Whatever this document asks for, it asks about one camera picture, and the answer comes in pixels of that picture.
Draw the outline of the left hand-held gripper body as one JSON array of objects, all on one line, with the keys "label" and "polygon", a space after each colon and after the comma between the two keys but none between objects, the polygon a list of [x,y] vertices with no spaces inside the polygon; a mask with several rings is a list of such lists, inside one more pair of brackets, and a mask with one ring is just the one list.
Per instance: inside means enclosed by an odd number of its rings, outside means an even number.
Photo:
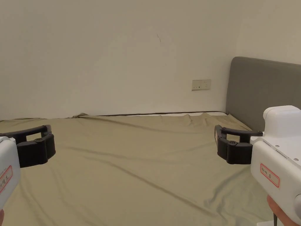
[{"label": "left hand-held gripper body", "polygon": [[0,209],[17,187],[21,176],[19,156],[14,138],[0,137]]}]

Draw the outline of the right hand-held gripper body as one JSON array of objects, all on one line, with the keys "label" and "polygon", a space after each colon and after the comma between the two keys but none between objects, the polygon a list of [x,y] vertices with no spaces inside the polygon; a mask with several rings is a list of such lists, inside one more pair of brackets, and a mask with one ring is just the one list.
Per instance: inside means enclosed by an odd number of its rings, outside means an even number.
[{"label": "right hand-held gripper body", "polygon": [[301,218],[301,111],[277,106],[263,112],[262,136],[252,136],[251,174],[285,214]]}]

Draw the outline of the person's right hand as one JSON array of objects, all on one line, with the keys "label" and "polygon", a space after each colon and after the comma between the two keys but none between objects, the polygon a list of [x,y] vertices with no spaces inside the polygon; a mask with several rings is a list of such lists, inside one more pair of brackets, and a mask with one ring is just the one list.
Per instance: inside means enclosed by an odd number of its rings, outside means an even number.
[{"label": "person's right hand", "polygon": [[269,195],[267,196],[267,203],[271,211],[277,216],[284,226],[299,226],[284,213],[284,211]]}]

